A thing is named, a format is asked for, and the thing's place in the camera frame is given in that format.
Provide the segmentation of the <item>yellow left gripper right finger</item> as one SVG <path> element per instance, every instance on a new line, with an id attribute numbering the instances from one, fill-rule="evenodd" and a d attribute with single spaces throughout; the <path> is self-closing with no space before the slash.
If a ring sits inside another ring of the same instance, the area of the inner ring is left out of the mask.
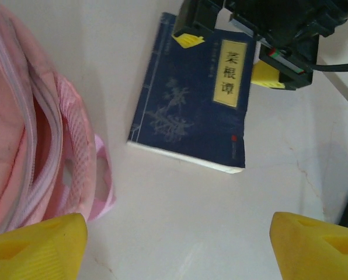
<path id="1" fill-rule="evenodd" d="M 348 279 L 348 228 L 276 212 L 272 248 L 283 279 Z"/>

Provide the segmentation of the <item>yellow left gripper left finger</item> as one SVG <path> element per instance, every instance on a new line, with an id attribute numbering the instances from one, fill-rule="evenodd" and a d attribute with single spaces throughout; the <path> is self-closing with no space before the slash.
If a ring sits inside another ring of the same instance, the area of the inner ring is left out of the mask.
<path id="1" fill-rule="evenodd" d="M 0 234 L 0 279 L 76 279 L 87 238 L 79 213 Z"/>

